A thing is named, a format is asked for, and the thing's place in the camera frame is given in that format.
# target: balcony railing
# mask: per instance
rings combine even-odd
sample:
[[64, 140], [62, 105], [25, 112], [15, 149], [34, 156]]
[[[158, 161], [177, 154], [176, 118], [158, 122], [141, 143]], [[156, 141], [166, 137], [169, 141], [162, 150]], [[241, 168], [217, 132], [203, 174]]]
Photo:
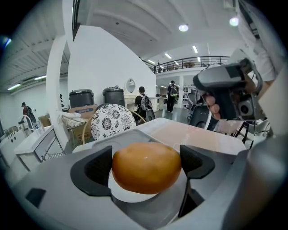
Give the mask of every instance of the balcony railing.
[[187, 57], [183, 59], [177, 59], [174, 61], [162, 63], [159, 65], [153, 65], [147, 61], [144, 61], [146, 65], [153, 71], [153, 73], [160, 73], [165, 71], [173, 71], [178, 69], [195, 68], [195, 67], [207, 67], [213, 64], [223, 65], [228, 61], [228, 56], [200, 56], [200, 57]]
[[72, 8], [72, 32], [73, 39], [76, 36], [77, 30], [80, 25], [78, 25], [78, 11], [79, 11], [80, 0], [73, 0], [73, 8]]

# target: white pillar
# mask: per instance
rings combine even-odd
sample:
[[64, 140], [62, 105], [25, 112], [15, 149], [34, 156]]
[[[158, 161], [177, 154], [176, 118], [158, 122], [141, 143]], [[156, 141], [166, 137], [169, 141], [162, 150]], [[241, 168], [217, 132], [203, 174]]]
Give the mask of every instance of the white pillar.
[[58, 119], [58, 112], [62, 111], [60, 103], [60, 67], [66, 44], [66, 36], [56, 36], [50, 51], [47, 78], [46, 78], [46, 100], [51, 123], [54, 126], [56, 136], [63, 149], [69, 140], [69, 133], [61, 119]]
[[182, 108], [182, 101], [183, 101], [183, 87], [184, 87], [184, 77], [180, 76], [179, 77], [179, 102], [178, 106], [179, 108]]
[[71, 51], [72, 37], [72, 5], [73, 0], [53, 0], [52, 19], [56, 30], [56, 37], [51, 47], [47, 65], [46, 100], [51, 123], [55, 134], [63, 149], [69, 140], [69, 133], [62, 120], [58, 118], [58, 111], [62, 111], [60, 102], [60, 67], [66, 43]]

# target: white table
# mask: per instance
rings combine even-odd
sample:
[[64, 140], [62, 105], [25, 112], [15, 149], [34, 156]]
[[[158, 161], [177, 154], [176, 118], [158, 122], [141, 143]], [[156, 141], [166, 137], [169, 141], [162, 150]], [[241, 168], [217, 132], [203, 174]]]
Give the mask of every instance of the white table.
[[151, 103], [152, 103], [153, 112], [156, 113], [158, 111], [157, 110], [158, 97], [149, 97], [149, 98], [150, 98]]
[[34, 155], [41, 163], [45, 160], [45, 156], [52, 144], [58, 141], [53, 125], [44, 127], [44, 129], [44, 131], [40, 128], [35, 130], [14, 149], [14, 153], [27, 171], [30, 171], [30, 169], [24, 163], [21, 156]]
[[159, 110], [163, 110], [164, 109], [164, 99], [166, 99], [166, 97], [158, 97], [159, 99]]
[[[245, 145], [238, 138], [165, 118], [157, 118], [136, 126], [135, 129], [141, 130], [177, 151], [180, 150], [180, 145], [191, 145], [231, 155], [237, 155], [240, 151], [246, 150]], [[73, 153], [90, 149], [95, 143], [96, 141], [77, 146]]]

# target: orange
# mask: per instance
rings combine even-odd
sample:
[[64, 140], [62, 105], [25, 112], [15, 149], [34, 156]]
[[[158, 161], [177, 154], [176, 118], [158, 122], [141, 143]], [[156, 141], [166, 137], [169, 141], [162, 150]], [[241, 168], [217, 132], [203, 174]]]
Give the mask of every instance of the orange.
[[115, 181], [125, 190], [157, 194], [175, 183], [181, 171], [179, 154], [161, 143], [133, 143], [112, 160]]

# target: cardboard box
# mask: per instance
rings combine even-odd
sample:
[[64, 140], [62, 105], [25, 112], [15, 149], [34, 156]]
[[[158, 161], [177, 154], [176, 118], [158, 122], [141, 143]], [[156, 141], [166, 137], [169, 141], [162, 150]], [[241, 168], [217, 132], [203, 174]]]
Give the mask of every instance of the cardboard box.
[[80, 113], [81, 118], [89, 119], [96, 112], [98, 105], [82, 106], [69, 109], [69, 113]]
[[[89, 122], [89, 124], [87, 124], [86, 131], [84, 133], [85, 139], [92, 137], [91, 124], [90, 123], [91, 122]], [[83, 133], [84, 126], [85, 125], [80, 125], [80, 126], [73, 129], [74, 138], [77, 142], [82, 142], [82, 133]]]
[[45, 116], [38, 117], [38, 120], [41, 121], [44, 127], [47, 127], [51, 125], [49, 118], [50, 115], [46, 114]]
[[[89, 119], [90, 117], [94, 115], [97, 107], [98, 105], [76, 107], [76, 108], [69, 109], [69, 113], [80, 113], [81, 118]], [[80, 125], [73, 129], [73, 134], [77, 142], [82, 141], [82, 133], [83, 133], [84, 126], [85, 124]], [[92, 137], [91, 121], [89, 121], [89, 123], [87, 124], [84, 135], [85, 135], [85, 139]]]

